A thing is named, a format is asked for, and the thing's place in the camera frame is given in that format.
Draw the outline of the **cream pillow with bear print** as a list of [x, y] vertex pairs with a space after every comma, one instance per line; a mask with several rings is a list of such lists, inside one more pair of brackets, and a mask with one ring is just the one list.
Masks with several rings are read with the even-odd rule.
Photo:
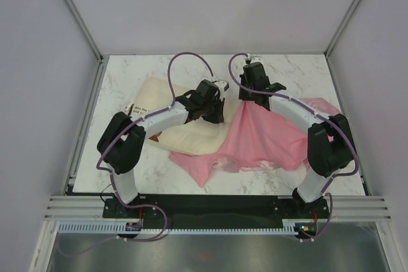
[[[142, 84], [137, 95], [125, 107], [125, 112], [136, 117], [142, 113], [163, 108], [171, 101], [168, 82], [153, 76]], [[226, 97], [223, 109], [224, 122], [212, 124], [202, 118], [184, 125], [177, 125], [156, 134], [147, 140], [160, 148], [187, 155], [214, 154], [228, 135], [230, 125], [240, 101], [235, 97]]]

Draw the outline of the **pink satin pillowcase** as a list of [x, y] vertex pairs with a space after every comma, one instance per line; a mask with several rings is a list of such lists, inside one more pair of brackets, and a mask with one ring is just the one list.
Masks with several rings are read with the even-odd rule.
[[215, 168], [236, 173], [266, 164], [296, 170], [307, 160], [307, 133], [283, 116], [242, 102], [219, 149], [208, 155], [171, 153], [170, 160], [204, 187]]

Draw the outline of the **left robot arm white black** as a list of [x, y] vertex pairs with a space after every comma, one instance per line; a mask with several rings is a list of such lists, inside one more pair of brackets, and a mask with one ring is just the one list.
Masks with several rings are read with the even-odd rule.
[[101, 154], [98, 170], [109, 173], [113, 193], [118, 198], [117, 210], [125, 217], [134, 217], [140, 208], [134, 169], [140, 160], [143, 144], [155, 134], [202, 118], [211, 124], [224, 122], [224, 93], [229, 83], [224, 80], [203, 80], [194, 90], [173, 97], [164, 108], [132, 117], [116, 113], [97, 144]]

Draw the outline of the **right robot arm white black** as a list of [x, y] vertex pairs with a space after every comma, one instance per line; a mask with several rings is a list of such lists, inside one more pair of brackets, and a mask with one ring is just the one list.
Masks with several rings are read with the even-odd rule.
[[356, 159], [348, 119], [341, 113], [329, 115], [295, 98], [282, 84], [270, 82], [261, 62], [250, 59], [240, 75], [239, 98], [283, 116], [307, 134], [310, 170], [293, 191], [291, 202], [297, 217], [307, 217], [340, 170]]

